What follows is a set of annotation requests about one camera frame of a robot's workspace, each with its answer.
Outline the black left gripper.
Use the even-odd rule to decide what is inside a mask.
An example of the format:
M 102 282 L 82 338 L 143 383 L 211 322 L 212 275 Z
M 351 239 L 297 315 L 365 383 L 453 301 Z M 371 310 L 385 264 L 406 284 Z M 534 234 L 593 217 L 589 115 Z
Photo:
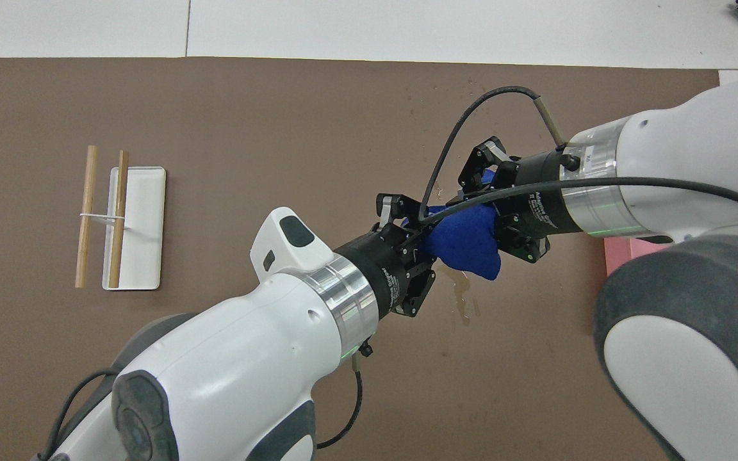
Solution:
M 392 193 L 378 193 L 375 210 L 379 224 L 369 233 L 334 249 L 334 253 L 345 257 L 366 278 L 380 316 L 393 312 L 416 317 L 434 283 L 436 274 L 432 266 L 436 258 L 426 257 L 421 261 L 415 244 L 409 240 L 412 233 L 392 222 L 421 225 L 428 212 L 422 209 L 421 202 Z

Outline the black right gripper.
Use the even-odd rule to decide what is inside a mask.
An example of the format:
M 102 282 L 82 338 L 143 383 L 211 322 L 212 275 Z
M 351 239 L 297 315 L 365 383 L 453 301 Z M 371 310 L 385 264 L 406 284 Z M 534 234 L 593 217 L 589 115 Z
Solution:
M 504 190 L 531 184 L 557 182 L 561 179 L 562 152 L 553 150 L 526 158 L 509 158 L 497 136 L 472 149 L 459 174 L 463 193 L 481 190 L 489 168 L 497 167 L 494 189 Z M 551 234 L 579 233 L 582 229 L 566 208 L 562 190 L 531 190 L 494 201 L 495 239 L 504 253 L 534 264 L 550 250 Z

